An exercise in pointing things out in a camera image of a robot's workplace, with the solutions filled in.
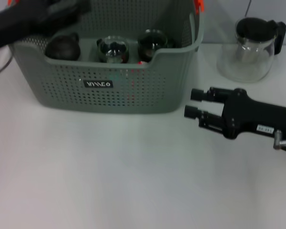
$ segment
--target black lid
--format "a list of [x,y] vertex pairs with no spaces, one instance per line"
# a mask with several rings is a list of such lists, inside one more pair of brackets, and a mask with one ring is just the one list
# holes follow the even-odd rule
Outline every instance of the black lid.
[[266,42],[277,34],[278,24],[275,21],[265,21],[259,18],[244,18],[236,26],[237,34],[256,42]]

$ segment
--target basket label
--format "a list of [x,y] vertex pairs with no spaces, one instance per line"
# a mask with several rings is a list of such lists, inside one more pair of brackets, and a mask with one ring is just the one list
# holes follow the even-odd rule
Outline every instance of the basket label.
[[87,88],[113,88],[111,80],[84,80]]

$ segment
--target white label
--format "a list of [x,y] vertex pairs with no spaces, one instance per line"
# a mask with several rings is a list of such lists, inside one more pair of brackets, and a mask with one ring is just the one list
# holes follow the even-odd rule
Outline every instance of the white label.
[[268,133],[268,134],[273,134],[275,129],[269,126],[265,126],[265,125],[258,125],[256,130],[264,132],[264,133]]

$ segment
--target glass coffee pot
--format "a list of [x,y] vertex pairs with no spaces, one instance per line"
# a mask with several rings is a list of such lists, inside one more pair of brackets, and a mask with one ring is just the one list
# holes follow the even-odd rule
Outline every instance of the glass coffee pot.
[[244,18],[236,23],[237,45],[224,44],[217,67],[239,82],[256,82],[270,71],[274,55],[281,52],[286,25],[283,22]]

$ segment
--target perforated basket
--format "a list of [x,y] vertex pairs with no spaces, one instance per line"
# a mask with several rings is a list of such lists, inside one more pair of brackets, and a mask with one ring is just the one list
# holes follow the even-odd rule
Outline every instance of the perforated basket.
[[[60,33],[80,35],[76,62],[44,55],[50,38],[31,36],[11,48],[37,99],[45,106],[104,113],[166,113],[178,108],[187,69],[203,38],[203,13],[193,0],[91,0],[92,11]],[[177,47],[160,49],[139,65],[137,37],[159,29]],[[96,40],[120,35],[130,43],[127,64],[98,62]]]

